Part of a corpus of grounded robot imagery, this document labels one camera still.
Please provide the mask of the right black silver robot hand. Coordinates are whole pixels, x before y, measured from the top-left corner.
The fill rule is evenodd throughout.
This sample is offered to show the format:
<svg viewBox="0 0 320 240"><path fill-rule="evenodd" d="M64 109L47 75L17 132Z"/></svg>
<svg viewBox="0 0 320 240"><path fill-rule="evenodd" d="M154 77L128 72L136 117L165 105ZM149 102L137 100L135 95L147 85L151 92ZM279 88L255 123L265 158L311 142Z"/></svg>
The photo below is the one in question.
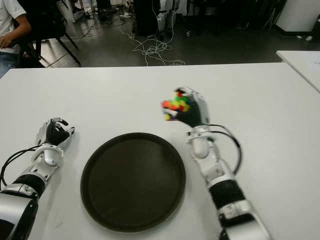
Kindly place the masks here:
<svg viewBox="0 0 320 240"><path fill-rule="evenodd" d="M185 106L183 110L166 109L170 120L180 121L192 128L209 124L208 106L199 92L183 86L175 89L175 95L185 103Z"/></svg>

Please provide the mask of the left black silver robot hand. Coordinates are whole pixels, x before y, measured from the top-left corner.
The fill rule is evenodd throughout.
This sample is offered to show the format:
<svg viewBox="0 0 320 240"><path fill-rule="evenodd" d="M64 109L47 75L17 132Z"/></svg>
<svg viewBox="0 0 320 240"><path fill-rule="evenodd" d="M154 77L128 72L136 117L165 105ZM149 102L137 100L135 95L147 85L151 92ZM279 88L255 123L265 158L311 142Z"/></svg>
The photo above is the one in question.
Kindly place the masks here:
<svg viewBox="0 0 320 240"><path fill-rule="evenodd" d="M40 127L35 138L36 145L53 145L63 149L76 130L74 126L68 126L68 122L60 117L50 118Z"/></svg>

